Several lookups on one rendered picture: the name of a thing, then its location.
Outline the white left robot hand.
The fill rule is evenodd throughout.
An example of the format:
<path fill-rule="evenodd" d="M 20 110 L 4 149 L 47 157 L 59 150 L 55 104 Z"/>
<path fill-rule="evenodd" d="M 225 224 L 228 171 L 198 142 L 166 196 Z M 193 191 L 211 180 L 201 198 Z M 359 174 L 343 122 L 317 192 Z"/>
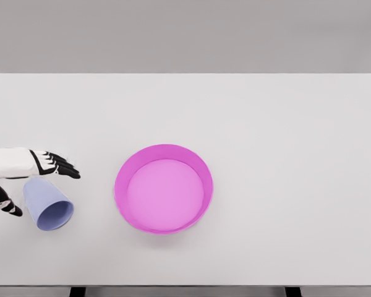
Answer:
<path fill-rule="evenodd" d="M 24 179 L 58 174 L 79 179 L 80 172 L 65 158 L 45 150 L 0 148 L 0 179 Z M 0 186 L 0 211 L 21 217 L 22 210 Z"/>

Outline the pale blue cup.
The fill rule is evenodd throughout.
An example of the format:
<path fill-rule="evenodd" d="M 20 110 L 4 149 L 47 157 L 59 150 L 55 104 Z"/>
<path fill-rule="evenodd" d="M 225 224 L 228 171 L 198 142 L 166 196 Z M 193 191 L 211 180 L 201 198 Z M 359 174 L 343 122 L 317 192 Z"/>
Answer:
<path fill-rule="evenodd" d="M 69 198 L 53 183 L 43 178 L 32 178 L 23 186 L 23 196 L 36 226 L 51 231 L 65 225 L 74 212 Z"/>

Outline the pink round plate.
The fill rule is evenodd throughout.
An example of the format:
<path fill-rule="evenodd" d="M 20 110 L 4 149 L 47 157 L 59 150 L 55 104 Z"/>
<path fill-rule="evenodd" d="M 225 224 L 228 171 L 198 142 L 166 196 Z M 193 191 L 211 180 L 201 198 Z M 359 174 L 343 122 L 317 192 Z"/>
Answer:
<path fill-rule="evenodd" d="M 129 225 L 154 235 L 170 235 L 204 216 L 213 189 L 213 175 L 200 156 L 180 145 L 158 144 L 124 162 L 113 194 Z"/>

